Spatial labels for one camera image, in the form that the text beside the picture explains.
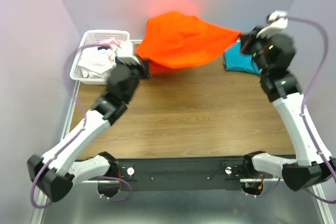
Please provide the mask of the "teal t shirt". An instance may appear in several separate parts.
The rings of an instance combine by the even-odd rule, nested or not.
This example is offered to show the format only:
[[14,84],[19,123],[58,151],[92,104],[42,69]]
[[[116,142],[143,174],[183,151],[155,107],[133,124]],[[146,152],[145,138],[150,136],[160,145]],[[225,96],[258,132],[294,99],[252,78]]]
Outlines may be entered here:
[[260,75],[259,69],[252,55],[244,55],[240,53],[240,41],[235,42],[231,47],[223,53],[223,65],[227,71],[246,72]]

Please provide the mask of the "orange t shirt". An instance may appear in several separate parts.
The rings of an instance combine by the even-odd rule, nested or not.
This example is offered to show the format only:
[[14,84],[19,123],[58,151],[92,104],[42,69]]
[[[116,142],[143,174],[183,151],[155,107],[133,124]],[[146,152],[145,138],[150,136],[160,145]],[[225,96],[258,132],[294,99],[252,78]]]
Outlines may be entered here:
[[242,32],[172,11],[148,19],[136,49],[150,74],[206,65],[232,46]]

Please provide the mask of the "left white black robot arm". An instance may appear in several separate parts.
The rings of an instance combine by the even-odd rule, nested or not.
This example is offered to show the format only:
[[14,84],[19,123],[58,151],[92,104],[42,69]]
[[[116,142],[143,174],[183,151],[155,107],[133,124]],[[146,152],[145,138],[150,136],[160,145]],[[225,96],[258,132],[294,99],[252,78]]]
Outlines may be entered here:
[[94,177],[112,179],[118,172],[118,161],[109,153],[100,153],[86,161],[77,157],[100,134],[111,127],[127,110],[141,79],[149,79],[149,61],[136,58],[134,63],[120,59],[110,72],[105,90],[98,96],[84,118],[56,146],[42,156],[27,161],[33,183],[30,201],[36,208],[38,188],[51,202],[63,199],[77,183]]

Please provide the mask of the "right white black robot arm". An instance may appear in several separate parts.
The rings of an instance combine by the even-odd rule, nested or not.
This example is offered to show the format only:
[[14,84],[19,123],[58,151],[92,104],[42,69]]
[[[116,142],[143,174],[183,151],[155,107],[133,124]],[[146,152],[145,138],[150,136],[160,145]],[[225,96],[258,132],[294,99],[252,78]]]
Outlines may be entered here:
[[256,26],[241,34],[240,51],[251,55],[260,73],[260,85],[279,113],[295,149],[295,158],[286,159],[264,151],[246,154],[242,173],[249,178],[267,173],[284,180],[293,191],[306,189],[331,178],[335,158],[322,142],[302,105],[304,95],[297,78],[288,70],[296,54],[293,38],[284,33],[263,35],[265,27]]

